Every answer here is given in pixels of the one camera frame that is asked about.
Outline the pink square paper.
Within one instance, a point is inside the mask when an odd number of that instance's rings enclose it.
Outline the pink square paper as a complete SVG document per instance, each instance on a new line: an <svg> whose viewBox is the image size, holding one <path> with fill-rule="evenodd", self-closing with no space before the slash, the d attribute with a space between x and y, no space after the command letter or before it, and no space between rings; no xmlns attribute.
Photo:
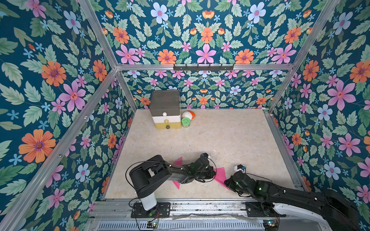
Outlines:
<svg viewBox="0 0 370 231"><path fill-rule="evenodd" d="M177 159L177 160L173 163L173 165L175 165L175 166L181 166L181 165L182 165L182 162L183 162L183 158L182 158L182 157L180 157L179 159ZM179 182L175 182L175 181L173 181L173 183L174 183L174 185L176 186L176 188L179 190L179 189L180 189L180 183L179 183Z"/></svg>

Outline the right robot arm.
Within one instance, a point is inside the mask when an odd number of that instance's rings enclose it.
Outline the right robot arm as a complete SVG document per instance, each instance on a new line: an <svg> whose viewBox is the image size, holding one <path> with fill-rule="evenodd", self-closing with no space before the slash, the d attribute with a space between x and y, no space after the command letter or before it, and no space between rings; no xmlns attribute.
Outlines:
<svg viewBox="0 0 370 231"><path fill-rule="evenodd" d="M237 171L224 181L241 197L256 200L261 214L295 216L327 224L333 231L358 231L358 209L333 190L305 192L279 186L271 181L254 180Z"/></svg>

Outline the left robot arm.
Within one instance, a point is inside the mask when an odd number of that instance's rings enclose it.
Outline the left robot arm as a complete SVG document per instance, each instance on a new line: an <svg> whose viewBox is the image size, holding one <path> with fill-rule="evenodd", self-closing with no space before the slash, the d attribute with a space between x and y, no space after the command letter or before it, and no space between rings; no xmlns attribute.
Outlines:
<svg viewBox="0 0 370 231"><path fill-rule="evenodd" d="M199 158L184 165L170 164L161 155L156 155L147 161L132 164L125 173L128 184L134 188L145 211L158 207L155 191L166 181L188 184L193 181L208 183L216 178L216 164L203 153Z"/></svg>

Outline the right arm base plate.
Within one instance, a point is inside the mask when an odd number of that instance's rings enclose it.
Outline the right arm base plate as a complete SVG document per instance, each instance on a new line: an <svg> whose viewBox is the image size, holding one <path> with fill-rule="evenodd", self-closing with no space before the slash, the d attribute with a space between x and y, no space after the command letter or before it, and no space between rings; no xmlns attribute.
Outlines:
<svg viewBox="0 0 370 231"><path fill-rule="evenodd" d="M280 215L274 210L274 205L266 202L245 202L246 212L248 217L266 217L266 218L278 218L280 216L286 217L286 215Z"/></svg>

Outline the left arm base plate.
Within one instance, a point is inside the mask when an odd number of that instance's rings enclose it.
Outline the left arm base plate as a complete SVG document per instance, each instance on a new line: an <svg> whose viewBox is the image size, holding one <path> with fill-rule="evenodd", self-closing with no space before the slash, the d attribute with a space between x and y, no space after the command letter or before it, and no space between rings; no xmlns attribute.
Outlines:
<svg viewBox="0 0 370 231"><path fill-rule="evenodd" d="M136 202L133 205L131 218L168 218L170 216L171 203L157 203L150 210L145 210L141 202Z"/></svg>

